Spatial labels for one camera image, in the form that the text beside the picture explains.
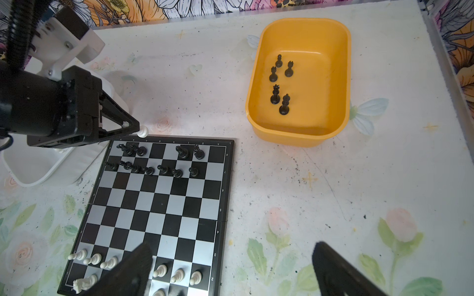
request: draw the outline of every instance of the yellow bin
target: yellow bin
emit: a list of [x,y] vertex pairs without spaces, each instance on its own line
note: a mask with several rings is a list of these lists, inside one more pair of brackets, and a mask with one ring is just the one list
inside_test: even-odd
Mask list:
[[[271,68],[282,55],[276,82]],[[285,76],[293,61],[293,75]],[[351,35],[343,24],[327,18],[284,18],[263,31],[248,89],[246,113],[261,139],[312,147],[337,135],[349,120]],[[272,104],[273,85],[280,103]],[[279,108],[290,96],[287,115]]]

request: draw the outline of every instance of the black chess piece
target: black chess piece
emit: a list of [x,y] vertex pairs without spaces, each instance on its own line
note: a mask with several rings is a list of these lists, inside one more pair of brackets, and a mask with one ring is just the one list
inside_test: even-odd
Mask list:
[[133,149],[124,144],[118,144],[117,148],[120,148],[124,152],[125,155],[132,155],[133,153]]
[[275,82],[278,79],[276,75],[276,67],[272,67],[272,74],[270,75],[270,81]]
[[273,85],[273,95],[270,97],[270,102],[272,104],[278,104],[280,103],[280,96],[278,95],[280,93],[280,86],[279,85]]
[[275,66],[276,66],[277,68],[280,68],[281,66],[283,66],[282,55],[279,54],[277,58],[278,58],[278,60],[275,62]]
[[130,169],[132,168],[132,165],[133,165],[133,164],[132,164],[131,162],[129,162],[129,161],[128,161],[128,162],[120,161],[118,164],[121,165],[121,166],[123,166],[123,168],[126,169],[126,170],[130,170]]
[[182,170],[171,170],[171,173],[175,178],[181,178],[182,177]]
[[178,152],[179,159],[186,159],[189,156],[188,149],[182,148],[181,146],[176,146],[176,151]]
[[155,173],[155,169],[153,167],[144,168],[142,170],[146,175],[153,175]]
[[197,168],[190,167],[189,168],[189,175],[191,177],[197,177],[199,175],[199,170]]
[[290,108],[288,107],[289,103],[290,103],[290,96],[288,94],[286,94],[283,97],[283,102],[282,102],[282,105],[280,106],[280,114],[281,115],[287,115],[288,112],[290,112]]
[[293,62],[292,61],[289,61],[288,62],[288,69],[285,70],[285,76],[286,77],[291,77],[293,76]]
[[199,149],[199,145],[194,146],[194,156],[196,156],[197,159],[203,159],[204,158],[204,151]]
[[134,165],[134,164],[132,164],[131,169],[132,169],[132,173],[135,173],[135,174],[137,174],[137,173],[139,173],[139,172],[142,171],[142,167],[141,167],[141,166],[139,166],[139,165]]
[[165,166],[162,166],[162,165],[158,165],[157,168],[160,170],[160,174],[166,174],[168,171],[169,171],[169,168],[168,167],[165,167]]
[[132,150],[135,151],[138,156],[143,156],[146,154],[146,147],[139,147],[138,144],[133,144]]
[[117,170],[119,168],[118,163],[111,163],[111,162],[104,162],[104,165],[108,167],[110,170]]

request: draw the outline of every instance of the white chess piece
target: white chess piece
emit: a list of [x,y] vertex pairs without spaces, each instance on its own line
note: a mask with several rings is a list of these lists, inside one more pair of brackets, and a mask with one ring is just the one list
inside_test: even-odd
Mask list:
[[166,267],[166,265],[162,264],[158,266],[158,268],[155,271],[153,271],[153,277],[162,278],[167,273],[167,271],[168,271],[168,268]]
[[90,257],[90,258],[87,258],[87,259],[84,259],[84,264],[85,265],[89,265],[92,263],[92,265],[97,265],[99,264],[99,262],[102,260],[102,255],[100,255],[99,253],[95,254],[94,256]]
[[153,293],[153,296],[166,296],[166,294],[164,293],[163,289],[159,289],[158,291]]
[[117,259],[117,257],[112,257],[109,259],[109,261],[105,261],[105,262],[102,262],[100,264],[100,268],[104,269],[104,268],[114,268],[117,264],[119,263],[119,260]]
[[174,273],[174,276],[171,277],[170,283],[174,284],[174,283],[181,282],[183,278],[184,278],[184,270],[180,268]]
[[84,260],[84,258],[86,258],[86,256],[87,256],[87,251],[85,249],[82,249],[77,253],[73,253],[73,254],[67,256],[67,259],[68,260],[74,260],[74,259]]
[[191,286],[197,285],[202,280],[202,274],[199,271],[195,271],[191,275],[191,279],[189,280],[189,284]]
[[97,283],[97,276],[95,274],[88,278],[78,278],[73,282],[73,289],[76,291],[76,294],[79,294],[83,290],[89,290],[95,283]]

